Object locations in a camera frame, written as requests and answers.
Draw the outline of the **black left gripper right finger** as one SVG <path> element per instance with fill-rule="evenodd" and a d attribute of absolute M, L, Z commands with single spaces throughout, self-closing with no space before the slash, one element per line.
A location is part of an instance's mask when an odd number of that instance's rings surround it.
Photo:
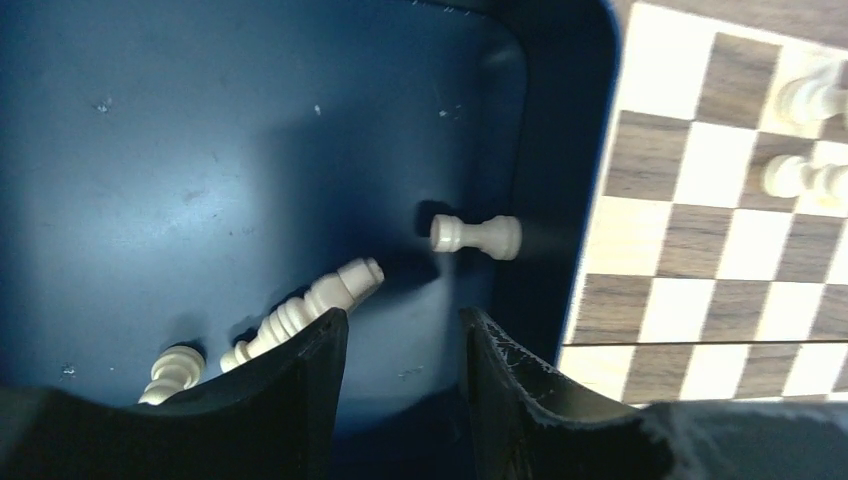
<path fill-rule="evenodd" d="M 607 398 L 460 313 L 465 393 L 481 479 L 843 479 L 847 407 L 812 402 Z"/>

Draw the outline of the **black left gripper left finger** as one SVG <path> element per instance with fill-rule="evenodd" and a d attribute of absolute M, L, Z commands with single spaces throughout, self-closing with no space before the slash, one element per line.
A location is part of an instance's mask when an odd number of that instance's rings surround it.
<path fill-rule="evenodd" d="M 347 316 L 333 309 L 283 345 L 157 406 L 3 388 L 1 475 L 325 479 L 347 340 Z"/>

